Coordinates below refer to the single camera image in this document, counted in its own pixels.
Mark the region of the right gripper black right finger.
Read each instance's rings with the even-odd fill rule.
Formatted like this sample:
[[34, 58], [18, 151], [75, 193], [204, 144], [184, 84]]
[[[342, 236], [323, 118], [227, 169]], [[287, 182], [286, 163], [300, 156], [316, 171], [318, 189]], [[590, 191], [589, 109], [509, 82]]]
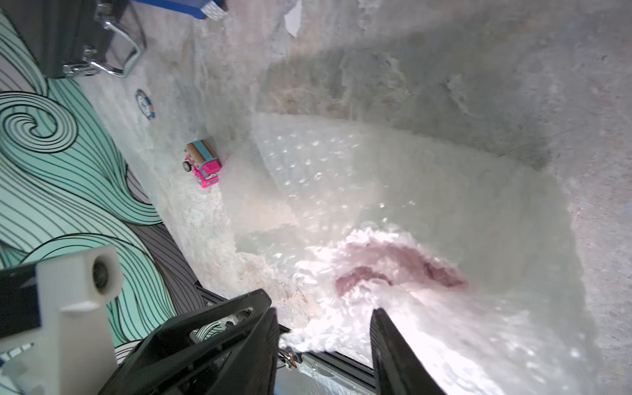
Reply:
[[384, 309], [372, 313], [370, 345], [378, 394], [445, 395]]

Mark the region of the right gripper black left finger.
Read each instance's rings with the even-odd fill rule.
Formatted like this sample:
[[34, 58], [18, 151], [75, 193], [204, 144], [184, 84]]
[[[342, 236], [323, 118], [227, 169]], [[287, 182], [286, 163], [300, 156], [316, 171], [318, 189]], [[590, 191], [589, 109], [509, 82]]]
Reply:
[[[246, 309], [244, 321], [201, 340], [197, 330]], [[280, 326], [268, 294], [251, 291], [167, 320], [136, 345], [103, 394], [271, 394]]]

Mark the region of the white mug red inside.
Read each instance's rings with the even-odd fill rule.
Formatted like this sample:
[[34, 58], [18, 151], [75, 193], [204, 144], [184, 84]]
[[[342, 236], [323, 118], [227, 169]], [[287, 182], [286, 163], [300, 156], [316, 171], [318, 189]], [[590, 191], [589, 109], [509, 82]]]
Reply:
[[383, 281], [389, 286], [414, 282], [445, 288], [467, 285], [464, 276], [417, 245], [377, 240], [351, 242], [335, 258], [345, 272], [335, 281], [335, 290], [344, 296], [362, 281]]

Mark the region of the clear bubble wrap sheet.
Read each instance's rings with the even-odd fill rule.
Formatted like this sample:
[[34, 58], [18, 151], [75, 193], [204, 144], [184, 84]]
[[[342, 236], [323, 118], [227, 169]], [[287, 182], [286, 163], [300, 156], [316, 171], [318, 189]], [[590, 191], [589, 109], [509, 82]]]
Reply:
[[[370, 363], [384, 309], [450, 394], [596, 394], [595, 327], [556, 180], [484, 151], [377, 124], [257, 113], [222, 193], [237, 250], [269, 266], [281, 346]], [[342, 247], [417, 245], [467, 285], [335, 290]]]

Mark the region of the blue tape dispenser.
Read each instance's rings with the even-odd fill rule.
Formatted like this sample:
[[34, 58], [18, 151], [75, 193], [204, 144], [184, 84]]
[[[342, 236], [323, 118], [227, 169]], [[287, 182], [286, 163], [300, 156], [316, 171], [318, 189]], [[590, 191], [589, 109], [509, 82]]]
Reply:
[[220, 21], [227, 17], [225, 1], [216, 0], [136, 0], [137, 3], [183, 13], [199, 20]]

